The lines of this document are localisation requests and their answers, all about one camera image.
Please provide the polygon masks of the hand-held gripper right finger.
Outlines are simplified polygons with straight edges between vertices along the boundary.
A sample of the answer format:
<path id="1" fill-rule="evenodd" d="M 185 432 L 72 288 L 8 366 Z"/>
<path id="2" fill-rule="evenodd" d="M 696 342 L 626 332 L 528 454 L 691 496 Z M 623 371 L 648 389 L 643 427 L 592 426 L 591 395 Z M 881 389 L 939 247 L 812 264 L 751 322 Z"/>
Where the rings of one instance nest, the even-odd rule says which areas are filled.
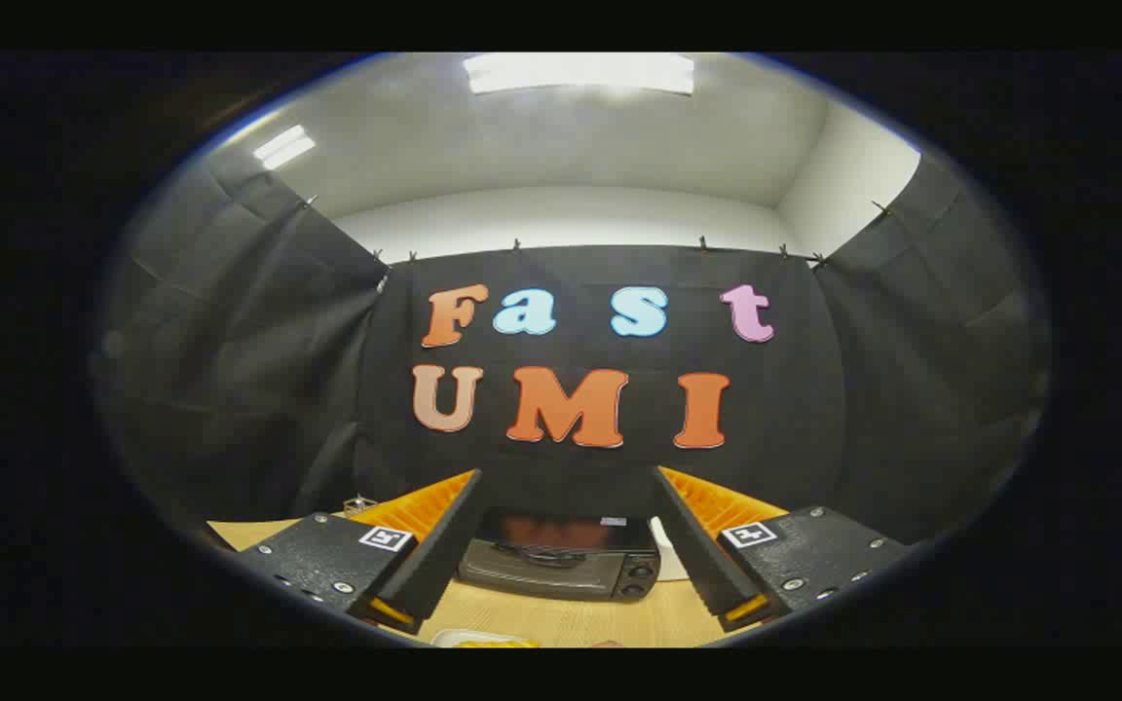
<path id="1" fill-rule="evenodd" d="M 657 520 L 726 633 L 829 602 L 910 555 L 910 545 L 833 507 L 785 510 L 656 465 Z"/>

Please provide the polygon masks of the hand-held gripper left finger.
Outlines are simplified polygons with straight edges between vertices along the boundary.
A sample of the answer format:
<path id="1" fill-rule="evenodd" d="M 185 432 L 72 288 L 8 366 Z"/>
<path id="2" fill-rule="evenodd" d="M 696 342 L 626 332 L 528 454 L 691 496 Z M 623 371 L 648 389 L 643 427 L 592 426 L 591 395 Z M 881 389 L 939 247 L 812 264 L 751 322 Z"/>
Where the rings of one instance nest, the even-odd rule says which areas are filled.
<path id="1" fill-rule="evenodd" d="M 315 607 L 417 634 L 482 516 L 484 474 L 475 469 L 356 513 L 309 514 L 237 559 Z"/>

